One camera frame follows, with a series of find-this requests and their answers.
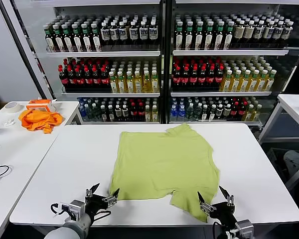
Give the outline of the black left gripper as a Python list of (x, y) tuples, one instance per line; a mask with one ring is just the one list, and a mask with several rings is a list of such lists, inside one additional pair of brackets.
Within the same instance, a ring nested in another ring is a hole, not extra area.
[(90, 217), (91, 221), (97, 221), (105, 218), (111, 214), (108, 210), (113, 205), (113, 202), (117, 202), (119, 188), (110, 196), (104, 197), (94, 194), (98, 189), (100, 183), (93, 185), (90, 189), (86, 190), (85, 196), (85, 213)]

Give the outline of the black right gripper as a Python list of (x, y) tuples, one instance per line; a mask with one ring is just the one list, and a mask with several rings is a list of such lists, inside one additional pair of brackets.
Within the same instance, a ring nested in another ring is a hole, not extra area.
[(234, 196), (230, 195), (228, 191), (221, 186), (219, 186), (219, 189), (227, 202), (210, 205), (205, 202), (200, 192), (197, 192), (200, 208), (204, 212), (209, 212), (209, 216), (211, 218), (218, 219), (220, 223), (227, 228), (234, 228), (235, 223), (237, 222), (236, 218), (234, 217)]

